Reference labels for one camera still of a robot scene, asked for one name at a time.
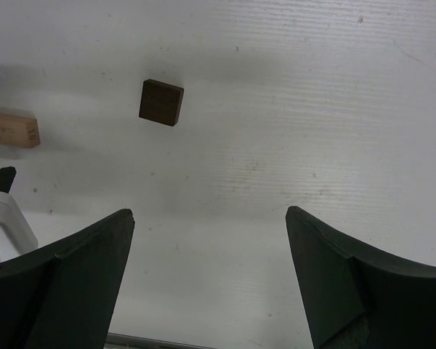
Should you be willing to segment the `long light wood block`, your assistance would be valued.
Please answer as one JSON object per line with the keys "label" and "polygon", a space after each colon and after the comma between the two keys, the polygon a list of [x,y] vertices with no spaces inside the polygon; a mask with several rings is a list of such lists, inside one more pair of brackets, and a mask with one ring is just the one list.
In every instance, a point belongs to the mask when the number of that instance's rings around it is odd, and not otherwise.
{"label": "long light wood block", "polygon": [[18,148],[35,148],[40,145],[37,120],[0,113],[0,144]]}

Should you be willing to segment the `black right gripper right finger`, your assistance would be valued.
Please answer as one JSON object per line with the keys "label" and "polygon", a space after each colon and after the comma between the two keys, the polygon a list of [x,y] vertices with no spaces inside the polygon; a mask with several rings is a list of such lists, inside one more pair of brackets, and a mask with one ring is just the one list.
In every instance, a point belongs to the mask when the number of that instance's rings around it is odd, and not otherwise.
{"label": "black right gripper right finger", "polygon": [[436,348],[436,267],[348,236],[297,206],[286,213],[314,348]]}

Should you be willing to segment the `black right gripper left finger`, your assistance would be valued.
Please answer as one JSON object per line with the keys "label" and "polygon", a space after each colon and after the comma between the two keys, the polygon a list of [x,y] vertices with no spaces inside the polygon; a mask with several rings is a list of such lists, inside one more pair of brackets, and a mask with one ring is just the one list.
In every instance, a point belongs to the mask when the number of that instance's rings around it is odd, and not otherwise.
{"label": "black right gripper left finger", "polygon": [[120,209],[0,263],[0,348],[103,348],[133,233]]}

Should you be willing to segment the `small dark wood block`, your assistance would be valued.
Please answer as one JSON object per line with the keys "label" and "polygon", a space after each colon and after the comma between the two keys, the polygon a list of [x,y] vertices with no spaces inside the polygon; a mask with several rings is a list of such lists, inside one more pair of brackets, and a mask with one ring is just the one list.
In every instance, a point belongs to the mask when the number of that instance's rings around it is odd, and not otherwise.
{"label": "small dark wood block", "polygon": [[143,81],[139,117],[158,124],[174,127],[185,90],[182,87],[147,79]]}

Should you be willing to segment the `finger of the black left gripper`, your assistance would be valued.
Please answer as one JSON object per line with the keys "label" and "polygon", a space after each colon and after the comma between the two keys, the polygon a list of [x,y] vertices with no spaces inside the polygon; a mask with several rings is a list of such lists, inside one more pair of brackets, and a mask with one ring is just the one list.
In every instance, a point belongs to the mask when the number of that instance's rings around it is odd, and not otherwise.
{"label": "finger of the black left gripper", "polygon": [[17,170],[14,167],[0,168],[0,192],[9,193]]}

